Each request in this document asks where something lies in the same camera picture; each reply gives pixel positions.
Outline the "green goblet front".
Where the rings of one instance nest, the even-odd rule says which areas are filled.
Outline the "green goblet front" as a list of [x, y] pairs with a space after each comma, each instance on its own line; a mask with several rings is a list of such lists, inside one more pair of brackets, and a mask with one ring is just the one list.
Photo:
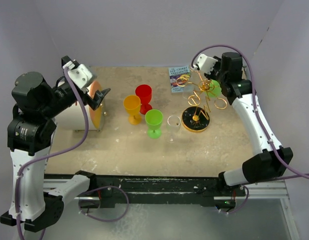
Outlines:
[[211, 79], [208, 81], [208, 83], [209, 83], [209, 88], [208, 90], [206, 90], [207, 95], [210, 98], [218, 98], [222, 93], [222, 89], [221, 89], [219, 82]]

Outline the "orange plastic goblet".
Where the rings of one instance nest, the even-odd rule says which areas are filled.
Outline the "orange plastic goblet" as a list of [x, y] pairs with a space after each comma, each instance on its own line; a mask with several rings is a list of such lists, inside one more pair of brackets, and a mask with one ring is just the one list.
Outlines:
[[128, 113], [128, 122], [131, 125], [138, 125], [142, 121], [140, 98], [137, 95], [128, 95], [123, 101], [123, 106]]

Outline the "gold wine glass rack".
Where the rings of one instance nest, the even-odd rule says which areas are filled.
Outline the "gold wine glass rack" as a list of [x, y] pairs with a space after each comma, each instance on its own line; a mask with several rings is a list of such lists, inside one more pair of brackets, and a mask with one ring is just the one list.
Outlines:
[[209, 80], [203, 76], [199, 71], [198, 74], [199, 92], [194, 91], [193, 95], [189, 96], [187, 107], [181, 114], [181, 123], [183, 127], [193, 133], [201, 133], [205, 131], [211, 122], [211, 108], [210, 104], [218, 110], [225, 110], [228, 107], [228, 102], [221, 95], [219, 97], [209, 97], [206, 90], [209, 89]]

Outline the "green goblet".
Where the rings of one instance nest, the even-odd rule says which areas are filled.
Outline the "green goblet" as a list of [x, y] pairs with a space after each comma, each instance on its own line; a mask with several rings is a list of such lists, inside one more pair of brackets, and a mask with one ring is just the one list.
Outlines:
[[162, 132], [161, 126], [163, 122], [163, 114], [158, 109], [151, 109], [145, 114], [145, 122], [148, 127], [147, 135], [151, 139], [158, 139]]
[[208, 90], [206, 90], [207, 95], [210, 98], [218, 98], [222, 93], [222, 89], [221, 89], [219, 82], [211, 79], [208, 81], [208, 83], [209, 83], [209, 88]]

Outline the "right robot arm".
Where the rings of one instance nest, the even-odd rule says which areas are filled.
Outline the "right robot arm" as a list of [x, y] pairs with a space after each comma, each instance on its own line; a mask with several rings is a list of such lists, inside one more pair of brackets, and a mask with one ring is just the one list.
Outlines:
[[228, 196], [236, 185], [253, 184], [281, 177], [293, 158], [293, 151], [283, 147], [267, 123], [260, 108], [252, 82], [243, 78], [243, 58], [237, 52], [225, 52], [221, 57], [201, 54], [196, 65], [204, 75], [216, 80], [242, 120], [248, 133], [253, 157], [235, 170], [219, 174], [217, 191]]

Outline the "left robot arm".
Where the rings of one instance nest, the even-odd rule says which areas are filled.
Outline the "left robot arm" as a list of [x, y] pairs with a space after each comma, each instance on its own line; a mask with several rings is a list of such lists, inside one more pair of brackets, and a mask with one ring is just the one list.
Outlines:
[[78, 171], [60, 187], [44, 191], [46, 163], [57, 128], [55, 118], [61, 112], [79, 103], [97, 109], [108, 89], [88, 93], [96, 76], [79, 70], [66, 70], [51, 87], [39, 72], [20, 75], [11, 92], [15, 100], [13, 119], [7, 128], [7, 146], [13, 166], [13, 194], [9, 210], [0, 216], [0, 222], [17, 226], [33, 233], [54, 225], [65, 206], [84, 193], [97, 192], [97, 177]]

